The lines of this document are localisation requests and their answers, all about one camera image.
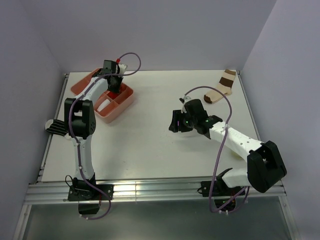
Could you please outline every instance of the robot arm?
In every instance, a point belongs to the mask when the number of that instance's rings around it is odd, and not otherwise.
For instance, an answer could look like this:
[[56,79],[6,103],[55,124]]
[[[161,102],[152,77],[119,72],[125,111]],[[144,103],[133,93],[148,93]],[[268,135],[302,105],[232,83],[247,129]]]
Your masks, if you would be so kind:
[[217,177],[217,180],[222,179],[226,187],[252,186],[265,193],[287,174],[276,144],[252,139],[226,125],[221,118],[208,116],[199,99],[184,102],[182,110],[173,111],[169,130],[177,133],[196,129],[199,134],[221,143],[226,128],[228,134],[225,145],[247,162],[247,167],[226,169]]
[[91,159],[91,139],[96,129],[94,105],[105,91],[119,93],[123,77],[109,75],[99,81],[97,81],[97,79],[106,74],[123,75],[126,69],[127,65],[125,64],[105,60],[103,68],[92,76],[88,86],[75,98],[67,98],[64,102],[65,127],[71,135],[68,124],[70,109],[73,102],[83,96],[81,100],[75,103],[71,113],[72,130],[78,140],[77,142],[75,138],[71,139],[75,155],[75,174],[72,180],[72,186],[77,191],[77,194],[80,193],[80,195],[86,199],[91,199],[95,195],[95,191],[83,181],[79,166],[81,166],[85,179],[95,186],[95,171]]

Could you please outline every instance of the striped sock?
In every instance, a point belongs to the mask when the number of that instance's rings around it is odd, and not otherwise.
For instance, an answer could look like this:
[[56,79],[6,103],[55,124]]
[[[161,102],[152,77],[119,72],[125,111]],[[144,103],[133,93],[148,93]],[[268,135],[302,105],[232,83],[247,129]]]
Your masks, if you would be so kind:
[[[218,89],[220,92],[222,92],[224,95],[228,96],[232,93],[231,87],[234,84],[235,78],[236,78],[236,72],[226,69],[218,85],[215,88]],[[214,90],[208,91],[203,97],[203,99],[209,104],[216,103],[222,98],[223,96]]]
[[65,127],[65,122],[58,119],[50,119],[45,123],[45,130],[51,134],[57,134],[69,139],[70,136]]

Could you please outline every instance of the purple cable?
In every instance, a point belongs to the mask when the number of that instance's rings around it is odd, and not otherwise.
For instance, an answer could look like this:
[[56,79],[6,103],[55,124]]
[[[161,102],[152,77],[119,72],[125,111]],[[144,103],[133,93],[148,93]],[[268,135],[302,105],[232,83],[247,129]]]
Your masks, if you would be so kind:
[[[187,96],[189,93],[191,93],[191,92],[193,92],[194,90],[197,90],[197,89],[211,89],[211,90],[214,90],[214,91],[218,92],[219,94],[221,94],[223,96],[223,98],[228,103],[229,109],[230,109],[229,116],[225,121],[225,124],[228,125],[229,120],[230,120],[231,115],[232,115],[232,107],[231,107],[231,103],[230,103],[229,99],[226,97],[226,95],[224,95],[221,91],[219,91],[218,89],[216,89],[214,87],[211,87],[211,86],[197,86],[197,87],[192,88],[191,90],[187,91],[184,95]],[[224,145],[225,145],[226,140],[227,140],[227,135],[228,135],[228,128],[226,127],[225,128],[224,137],[222,139],[220,148],[219,148],[218,153],[216,155],[216,160],[215,160],[215,165],[214,165],[214,170],[213,170],[212,180],[211,180],[211,185],[210,185],[210,191],[209,191],[209,209],[210,209],[210,212],[212,212],[212,213],[217,213],[220,210],[222,210],[225,206],[227,206],[229,203],[231,203],[231,201],[236,199],[236,197],[239,196],[246,189],[245,187],[243,187],[238,193],[236,193],[234,196],[232,196],[228,201],[226,201],[225,204],[223,204],[219,208],[213,208],[212,207],[211,201],[212,201],[212,194],[213,194],[213,191],[214,191],[214,184],[215,184],[217,170],[218,170],[218,164],[219,164],[219,161],[220,161],[220,156],[221,156],[222,150],[223,150]],[[242,203],[240,204],[240,206],[238,206],[234,210],[229,211],[229,213],[232,213],[232,212],[238,210],[246,202],[248,194],[249,194],[249,188],[250,187],[248,186],[247,190],[246,190],[246,194],[245,194],[244,199],[243,199]]]
[[96,186],[94,186],[94,185],[92,185],[90,182],[88,182],[87,179],[86,179],[86,177],[85,177],[85,175],[84,175],[84,172],[83,172],[83,170],[82,170],[82,164],[81,164],[80,142],[79,142],[78,138],[75,136],[75,133],[74,133],[74,131],[73,131],[73,129],[72,129],[72,112],[73,112],[73,109],[74,109],[76,103],[77,103],[79,100],[81,100],[81,99],[90,91],[90,89],[91,89],[99,80],[101,80],[102,78],[108,77],[108,76],[118,76],[118,77],[130,76],[130,75],[133,75],[133,74],[135,74],[136,72],[138,72],[138,71],[140,70],[140,68],[141,68],[141,59],[140,59],[139,55],[136,54],[135,52],[127,52],[127,53],[121,55],[121,56],[119,57],[119,59],[123,58],[123,57],[126,56],[126,55],[135,55],[135,56],[138,58],[138,60],[139,60],[139,66],[138,66],[138,68],[137,68],[135,71],[133,71],[133,72],[131,72],[131,73],[128,73],[128,74],[109,73],[109,74],[105,74],[105,75],[102,75],[102,76],[98,77],[98,78],[84,91],[83,95],[81,95],[80,97],[78,97],[76,100],[73,101],[73,103],[72,103],[72,105],[71,105],[71,107],[70,107],[70,111],[69,111],[68,126],[69,126],[69,130],[70,130],[70,135],[71,135],[71,137],[74,138],[75,141],[76,141],[76,143],[77,143],[78,166],[79,166],[79,171],[80,171],[81,177],[82,177],[83,181],[84,181],[87,185],[89,185],[91,188],[93,188],[94,190],[98,191],[98,192],[101,193],[102,195],[104,195],[104,196],[108,199],[108,201],[109,201],[109,207],[108,207],[107,211],[106,211],[104,214],[102,214],[102,215],[100,215],[100,216],[96,216],[96,217],[84,217],[84,216],[82,216],[83,218],[85,218],[85,219],[87,219],[87,220],[97,220],[97,219],[101,219],[101,218],[103,218],[105,215],[107,215],[107,214],[109,213],[109,211],[110,211],[110,208],[111,208],[111,199],[110,199],[110,197],[108,196],[108,194],[106,194],[104,191],[100,190],[99,188],[97,188]]

